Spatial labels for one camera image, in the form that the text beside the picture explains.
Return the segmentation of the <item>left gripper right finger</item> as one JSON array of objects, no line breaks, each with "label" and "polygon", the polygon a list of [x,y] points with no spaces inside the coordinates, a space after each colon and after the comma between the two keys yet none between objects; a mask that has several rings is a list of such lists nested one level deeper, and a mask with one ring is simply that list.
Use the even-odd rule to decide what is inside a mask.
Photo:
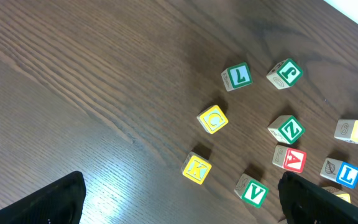
[{"label": "left gripper right finger", "polygon": [[278,191],[288,223],[358,224],[358,207],[296,173],[284,172]]}]

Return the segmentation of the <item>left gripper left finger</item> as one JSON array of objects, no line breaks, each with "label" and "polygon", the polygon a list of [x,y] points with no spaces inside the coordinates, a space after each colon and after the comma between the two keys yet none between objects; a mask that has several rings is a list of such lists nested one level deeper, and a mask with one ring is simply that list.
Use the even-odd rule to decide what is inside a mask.
[{"label": "left gripper left finger", "polygon": [[0,210],[0,224],[79,224],[86,197],[83,174],[74,171]]}]

